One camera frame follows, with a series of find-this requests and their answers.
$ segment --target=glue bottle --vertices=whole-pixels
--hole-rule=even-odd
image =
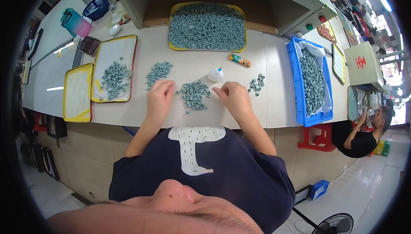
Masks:
[[[220,68],[215,68],[211,70],[207,74],[207,77],[213,82],[220,82],[223,80],[224,74],[223,74],[223,71],[221,71],[221,67],[220,67]]]

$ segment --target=yellow and green box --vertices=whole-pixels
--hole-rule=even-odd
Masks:
[[[374,151],[372,153],[376,154],[376,155],[388,156],[388,152],[390,151],[390,147],[391,147],[391,141],[380,140],[377,147],[374,149]]]

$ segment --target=beige box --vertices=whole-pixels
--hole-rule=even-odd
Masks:
[[[344,49],[350,85],[365,92],[383,92],[383,75],[377,55],[367,41]]]

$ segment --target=navy blue t-shirt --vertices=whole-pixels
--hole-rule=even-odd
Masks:
[[[152,196],[174,179],[199,194],[228,200],[264,233],[289,217],[295,199],[285,162],[257,152],[224,127],[174,127],[158,134],[144,153],[114,163],[109,199]]]

